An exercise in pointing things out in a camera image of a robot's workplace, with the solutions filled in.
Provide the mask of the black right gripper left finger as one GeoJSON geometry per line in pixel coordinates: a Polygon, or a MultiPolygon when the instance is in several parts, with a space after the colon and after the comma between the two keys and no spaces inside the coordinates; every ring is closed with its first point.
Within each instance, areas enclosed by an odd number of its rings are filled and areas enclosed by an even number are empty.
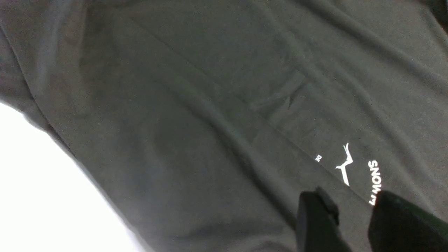
{"type": "Polygon", "coordinates": [[[339,230],[339,208],[321,187],[299,196],[296,215],[298,252],[350,252],[339,230]]]}

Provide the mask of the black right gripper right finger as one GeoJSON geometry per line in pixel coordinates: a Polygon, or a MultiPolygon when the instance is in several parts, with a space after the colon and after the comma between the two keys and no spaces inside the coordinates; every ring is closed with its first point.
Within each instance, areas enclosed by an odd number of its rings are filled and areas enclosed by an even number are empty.
{"type": "Polygon", "coordinates": [[[373,252],[446,252],[447,222],[402,197],[378,194],[368,228],[373,252]]]}

